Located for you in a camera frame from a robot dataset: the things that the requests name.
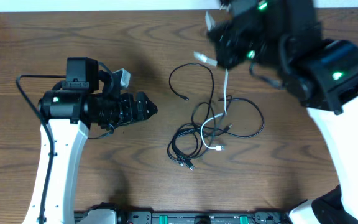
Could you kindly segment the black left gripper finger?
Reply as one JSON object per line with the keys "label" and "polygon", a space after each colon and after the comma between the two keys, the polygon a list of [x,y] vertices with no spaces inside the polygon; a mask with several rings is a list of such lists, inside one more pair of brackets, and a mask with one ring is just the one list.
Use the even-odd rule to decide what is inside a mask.
{"label": "black left gripper finger", "polygon": [[139,110],[137,113],[137,121],[145,121],[148,120],[151,116],[155,115],[158,112],[156,109],[148,109],[148,110]]}
{"label": "black left gripper finger", "polygon": [[138,112],[143,114],[155,114],[158,112],[157,106],[142,91],[137,93],[137,107]]}

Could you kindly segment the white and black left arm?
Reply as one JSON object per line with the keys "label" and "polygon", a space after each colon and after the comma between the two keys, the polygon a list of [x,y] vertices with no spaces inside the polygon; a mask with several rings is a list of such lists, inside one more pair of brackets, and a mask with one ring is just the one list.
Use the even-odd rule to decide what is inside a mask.
{"label": "white and black left arm", "polygon": [[90,126],[107,134],[144,121],[157,106],[144,92],[116,98],[73,90],[49,90],[40,99],[40,160],[32,200],[24,223],[74,223],[78,168]]}

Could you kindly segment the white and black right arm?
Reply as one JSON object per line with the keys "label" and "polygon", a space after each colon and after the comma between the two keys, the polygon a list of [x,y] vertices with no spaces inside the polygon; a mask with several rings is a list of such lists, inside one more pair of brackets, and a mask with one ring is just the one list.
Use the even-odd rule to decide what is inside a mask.
{"label": "white and black right arm", "polygon": [[286,90],[320,130],[339,185],[289,211],[292,223],[358,223],[358,46],[325,39],[311,0],[224,1],[231,19],[205,21],[215,65],[274,68],[267,83]]}

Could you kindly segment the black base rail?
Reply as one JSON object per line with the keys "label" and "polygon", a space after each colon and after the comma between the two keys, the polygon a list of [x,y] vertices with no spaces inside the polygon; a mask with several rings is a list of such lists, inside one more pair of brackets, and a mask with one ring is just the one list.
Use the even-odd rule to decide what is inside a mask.
{"label": "black base rail", "polygon": [[111,209],[117,213],[117,223],[122,224],[284,224],[290,223],[288,215],[278,210],[257,210],[255,212],[167,212],[152,208],[121,209],[114,204],[101,203],[86,211],[75,211],[75,223],[84,220],[92,210]]}

